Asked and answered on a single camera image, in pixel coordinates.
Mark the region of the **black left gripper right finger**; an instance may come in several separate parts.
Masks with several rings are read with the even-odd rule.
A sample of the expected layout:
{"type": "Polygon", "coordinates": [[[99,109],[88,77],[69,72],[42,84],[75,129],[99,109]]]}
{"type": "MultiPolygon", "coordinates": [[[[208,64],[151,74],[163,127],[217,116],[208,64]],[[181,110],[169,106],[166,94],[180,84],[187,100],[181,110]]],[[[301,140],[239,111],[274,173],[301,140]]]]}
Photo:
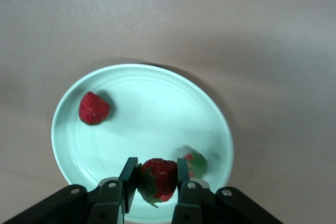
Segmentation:
{"type": "Polygon", "coordinates": [[[235,187],[213,193],[202,179],[190,179],[187,161],[177,159],[178,202],[172,223],[281,223],[235,187]]]}

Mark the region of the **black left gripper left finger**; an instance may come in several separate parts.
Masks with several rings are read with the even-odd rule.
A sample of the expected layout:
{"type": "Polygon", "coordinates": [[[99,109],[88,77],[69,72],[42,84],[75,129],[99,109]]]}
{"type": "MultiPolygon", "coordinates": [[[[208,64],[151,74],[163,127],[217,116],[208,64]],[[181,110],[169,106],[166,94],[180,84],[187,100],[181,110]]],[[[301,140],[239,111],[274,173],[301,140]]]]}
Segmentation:
{"type": "Polygon", "coordinates": [[[138,159],[130,157],[119,177],[103,179],[92,191],[66,186],[6,223],[124,223],[137,178],[138,159]]]}

